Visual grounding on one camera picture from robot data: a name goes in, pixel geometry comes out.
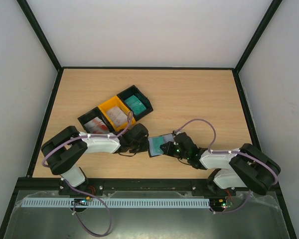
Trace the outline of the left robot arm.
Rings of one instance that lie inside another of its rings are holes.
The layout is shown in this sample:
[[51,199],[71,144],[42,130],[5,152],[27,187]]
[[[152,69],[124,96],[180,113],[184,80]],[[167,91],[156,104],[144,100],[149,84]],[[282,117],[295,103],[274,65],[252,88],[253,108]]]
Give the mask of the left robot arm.
[[53,175],[60,175],[76,188],[87,181],[76,165],[82,155],[99,152],[135,155],[147,151],[148,136],[147,128],[140,123],[130,129],[108,134],[80,132],[75,126],[69,126],[42,145],[42,166],[48,167]]

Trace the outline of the teal credit card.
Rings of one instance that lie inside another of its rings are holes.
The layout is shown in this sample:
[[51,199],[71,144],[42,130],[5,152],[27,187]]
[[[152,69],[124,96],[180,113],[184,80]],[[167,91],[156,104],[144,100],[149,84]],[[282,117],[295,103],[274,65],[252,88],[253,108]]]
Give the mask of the teal credit card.
[[150,153],[152,155],[162,155],[162,150],[160,149],[162,144],[164,144],[164,139],[162,136],[151,137],[149,143]]

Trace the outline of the black leather card holder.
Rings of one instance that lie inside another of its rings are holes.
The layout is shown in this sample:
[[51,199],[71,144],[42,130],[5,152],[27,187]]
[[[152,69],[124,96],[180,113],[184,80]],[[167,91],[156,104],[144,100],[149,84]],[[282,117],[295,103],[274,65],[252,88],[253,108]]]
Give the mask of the black leather card holder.
[[174,136],[171,133],[160,135],[160,136],[153,136],[148,138],[148,142],[149,142],[149,147],[148,147],[149,157],[156,157],[156,156],[163,155],[163,151],[160,148],[160,146],[168,142],[174,142]]

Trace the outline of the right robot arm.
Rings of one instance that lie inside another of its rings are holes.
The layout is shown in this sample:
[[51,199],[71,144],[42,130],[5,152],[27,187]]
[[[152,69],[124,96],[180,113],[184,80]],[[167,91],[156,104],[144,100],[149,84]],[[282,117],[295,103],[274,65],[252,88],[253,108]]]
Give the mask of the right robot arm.
[[197,147],[184,132],[173,135],[160,146],[164,155],[185,159],[195,169],[214,169],[207,183],[208,191],[220,194],[228,188],[248,188],[265,195],[277,184],[281,168],[272,159],[249,143],[232,150]]

